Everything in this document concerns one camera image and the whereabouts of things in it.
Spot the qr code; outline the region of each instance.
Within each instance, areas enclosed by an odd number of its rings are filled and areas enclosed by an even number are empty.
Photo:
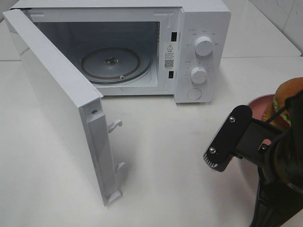
[[[174,67],[174,60],[165,60],[164,62],[164,67],[165,68],[173,68]]]

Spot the warning label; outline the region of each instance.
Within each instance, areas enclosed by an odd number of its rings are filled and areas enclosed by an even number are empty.
[[[164,43],[164,69],[173,70],[175,68],[175,51],[177,51],[176,43]]]

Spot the microwave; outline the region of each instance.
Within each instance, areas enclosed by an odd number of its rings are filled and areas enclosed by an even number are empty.
[[[20,0],[4,12],[35,94],[105,205],[121,196],[103,96],[210,102],[230,21],[221,0]]]

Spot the table surface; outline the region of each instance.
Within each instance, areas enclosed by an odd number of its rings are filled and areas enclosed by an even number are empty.
[[[302,75],[302,57],[222,59],[214,99],[177,105],[172,96],[105,97],[123,197],[104,207],[43,115],[22,63],[0,62],[0,225],[248,226],[257,170],[234,158],[223,173],[202,155],[237,105]],[[284,226],[297,226],[300,212]]]
[[[232,12],[223,58],[300,56],[301,52],[248,0],[223,0]],[[20,60],[5,21],[0,61]]]

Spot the white knob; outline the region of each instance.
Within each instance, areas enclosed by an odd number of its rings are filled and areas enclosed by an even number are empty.
[[[207,72],[203,67],[195,67],[191,70],[190,77],[194,84],[202,84],[207,80]]]
[[[200,56],[207,56],[213,51],[213,41],[208,36],[202,36],[195,41],[195,51]]]

